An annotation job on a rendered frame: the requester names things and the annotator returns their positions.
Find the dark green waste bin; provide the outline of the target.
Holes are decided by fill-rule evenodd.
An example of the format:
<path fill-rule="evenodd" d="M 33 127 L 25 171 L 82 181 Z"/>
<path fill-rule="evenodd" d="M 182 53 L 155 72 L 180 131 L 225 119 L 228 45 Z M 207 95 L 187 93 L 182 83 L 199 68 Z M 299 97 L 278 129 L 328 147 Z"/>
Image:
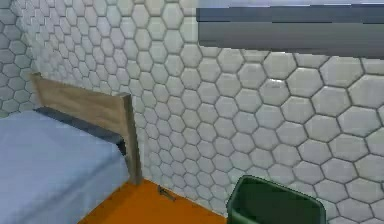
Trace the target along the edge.
<path fill-rule="evenodd" d="M 226 224 L 327 224 L 314 197 L 252 175 L 239 178 L 226 208 Z"/>

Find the grey window frame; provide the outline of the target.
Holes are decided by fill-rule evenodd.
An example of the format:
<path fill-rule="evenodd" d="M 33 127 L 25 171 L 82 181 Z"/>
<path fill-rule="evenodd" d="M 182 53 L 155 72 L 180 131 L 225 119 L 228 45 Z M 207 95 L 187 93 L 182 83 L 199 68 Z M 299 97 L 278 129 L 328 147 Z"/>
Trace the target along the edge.
<path fill-rule="evenodd" d="M 384 0 L 198 0 L 207 47 L 384 59 Z"/>

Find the small dark floor object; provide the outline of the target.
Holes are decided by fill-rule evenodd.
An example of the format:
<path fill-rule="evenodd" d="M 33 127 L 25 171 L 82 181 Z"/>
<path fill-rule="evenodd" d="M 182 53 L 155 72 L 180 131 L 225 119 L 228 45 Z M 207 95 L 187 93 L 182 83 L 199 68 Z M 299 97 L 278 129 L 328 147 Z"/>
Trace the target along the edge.
<path fill-rule="evenodd" d="M 175 201 L 176 198 L 172 196 L 166 189 L 162 188 L 160 185 L 157 186 L 157 191 L 159 195 L 167 197 L 171 201 Z"/>

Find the wooden bed with blue sheet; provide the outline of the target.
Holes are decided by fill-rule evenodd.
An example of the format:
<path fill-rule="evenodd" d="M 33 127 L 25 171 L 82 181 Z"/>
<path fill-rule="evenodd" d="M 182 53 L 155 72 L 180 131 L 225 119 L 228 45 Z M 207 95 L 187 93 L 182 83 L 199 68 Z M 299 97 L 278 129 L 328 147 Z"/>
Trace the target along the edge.
<path fill-rule="evenodd" d="M 0 224 L 78 224 L 143 179 L 133 99 L 30 79 L 39 107 L 0 118 Z"/>

